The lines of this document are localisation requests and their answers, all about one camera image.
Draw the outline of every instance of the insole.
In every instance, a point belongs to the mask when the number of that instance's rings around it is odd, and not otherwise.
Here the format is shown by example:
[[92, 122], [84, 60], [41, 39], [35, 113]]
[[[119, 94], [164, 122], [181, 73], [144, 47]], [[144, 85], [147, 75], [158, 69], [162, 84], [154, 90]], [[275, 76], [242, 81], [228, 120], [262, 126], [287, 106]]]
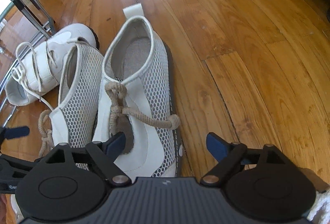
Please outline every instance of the insole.
[[128, 46], [124, 58], [123, 79], [133, 75], [143, 66], [150, 53], [150, 47], [149, 38], [136, 39]]

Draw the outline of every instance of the white shoelace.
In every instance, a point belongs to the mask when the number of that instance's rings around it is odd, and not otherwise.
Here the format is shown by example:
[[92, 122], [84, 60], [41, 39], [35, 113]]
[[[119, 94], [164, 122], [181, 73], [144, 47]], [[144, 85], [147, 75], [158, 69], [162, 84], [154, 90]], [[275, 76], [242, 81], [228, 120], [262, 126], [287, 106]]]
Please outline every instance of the white shoelace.
[[[24, 66], [22, 60], [19, 58], [19, 49], [22, 46], [25, 46], [25, 45], [29, 46], [30, 49], [31, 49], [31, 52], [32, 52], [32, 59], [34, 61], [33, 69], [34, 69], [34, 74], [37, 78], [39, 93], [34, 92], [29, 88], [27, 77], [26, 77], [26, 67]], [[47, 52], [47, 55], [49, 57], [49, 60], [56, 66], [56, 63], [55, 63], [51, 53], [48, 50], [47, 41], [46, 41], [46, 52]], [[29, 93], [29, 94], [33, 95], [34, 97], [38, 98], [40, 101], [44, 102], [47, 105], [47, 107], [49, 107], [50, 110], [53, 110], [53, 107], [49, 104], [49, 102], [47, 102], [44, 98], [41, 97], [42, 82], [41, 82], [40, 74], [39, 74], [39, 70], [38, 70], [37, 54], [36, 54], [36, 51], [34, 50], [34, 47], [29, 42], [22, 42], [20, 45], [17, 46], [15, 54], [16, 54], [16, 58], [17, 58], [17, 61], [19, 62], [19, 64], [18, 64], [17, 67], [14, 67], [11, 70], [13, 79], [15, 81], [17, 81], [19, 84], [21, 84], [22, 87], [24, 88], [24, 90], [27, 93]]]

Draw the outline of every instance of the white pull tab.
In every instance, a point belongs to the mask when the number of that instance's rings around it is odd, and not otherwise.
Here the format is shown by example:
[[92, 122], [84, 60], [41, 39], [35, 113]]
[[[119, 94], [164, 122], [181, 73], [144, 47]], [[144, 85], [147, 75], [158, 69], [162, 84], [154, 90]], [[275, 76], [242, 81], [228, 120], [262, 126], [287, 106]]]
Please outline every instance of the white pull tab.
[[123, 12], [125, 14], [126, 20], [128, 20], [132, 16], [144, 16], [141, 3], [128, 6], [123, 9]]

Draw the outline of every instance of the wooden floor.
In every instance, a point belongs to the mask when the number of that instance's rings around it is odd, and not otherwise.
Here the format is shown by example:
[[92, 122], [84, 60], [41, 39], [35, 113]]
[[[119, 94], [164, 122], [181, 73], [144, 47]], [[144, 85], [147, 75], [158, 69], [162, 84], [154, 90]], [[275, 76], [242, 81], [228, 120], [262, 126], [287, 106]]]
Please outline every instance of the wooden floor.
[[[184, 176], [200, 178], [215, 165], [205, 147], [207, 133], [215, 132], [252, 148], [275, 144], [330, 182], [328, 0], [41, 2], [60, 28], [73, 22], [92, 27], [103, 54], [125, 21], [122, 9], [142, 3], [174, 58]], [[46, 99], [56, 106], [57, 90]], [[4, 153], [37, 157], [44, 108], [36, 102], [19, 109], [10, 125], [28, 124], [31, 134], [5, 142]]]

